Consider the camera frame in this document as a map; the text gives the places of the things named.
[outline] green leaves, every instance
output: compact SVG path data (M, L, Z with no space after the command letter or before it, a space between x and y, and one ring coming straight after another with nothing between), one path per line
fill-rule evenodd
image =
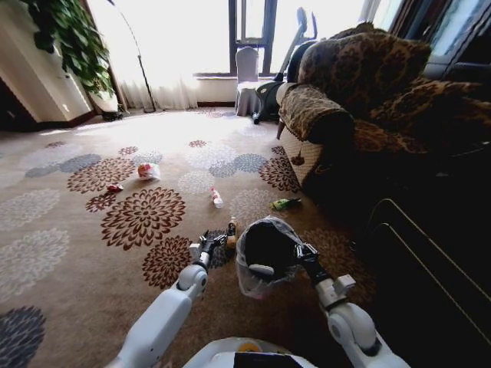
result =
M19 1L28 4L29 15L39 28L34 34L36 48L52 54L57 41L64 71L71 69L89 92L113 93L108 51L78 0Z

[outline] chair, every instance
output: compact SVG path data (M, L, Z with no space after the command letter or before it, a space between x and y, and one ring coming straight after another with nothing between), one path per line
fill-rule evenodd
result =
M422 77L430 52L368 23L307 49L279 111L304 191L326 192L339 170L422 173L491 140L486 87Z
M259 54L253 48L242 48L237 51L237 96L236 112L240 117L251 116L259 111L261 101L255 89L258 82Z

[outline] gray chair cover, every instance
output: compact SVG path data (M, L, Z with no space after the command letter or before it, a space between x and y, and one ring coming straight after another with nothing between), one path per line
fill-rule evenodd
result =
M255 89L262 84L258 82L259 54L253 48L242 48L237 51L236 62L236 112L240 117L247 117L261 107L261 101L255 93Z

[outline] white wall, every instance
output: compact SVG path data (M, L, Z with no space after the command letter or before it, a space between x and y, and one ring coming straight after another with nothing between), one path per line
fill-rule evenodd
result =
M198 102L230 102L236 100L237 80L199 79L196 81Z
M35 47L37 27L19 0L0 2L0 76L38 122L69 121L92 110L61 58Z

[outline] carpet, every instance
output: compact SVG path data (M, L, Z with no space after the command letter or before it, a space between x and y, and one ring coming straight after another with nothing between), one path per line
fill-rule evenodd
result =
M333 275L354 276L351 300L369 306L374 277L348 250L349 230L301 192L275 133L274 123L255 126L225 108L3 133L0 367L109 363L132 323L189 263L189 244L207 229L224 232L230 216L239 230L270 214L283 218ZM158 164L160 181L138 180L143 162ZM114 183L124 191L107 194ZM269 208L296 196L298 208ZM317 366L348 363L304 273L253 300L241 295L235 262L218 249L206 293L162 366L180 367L208 342L232 336L276 343Z

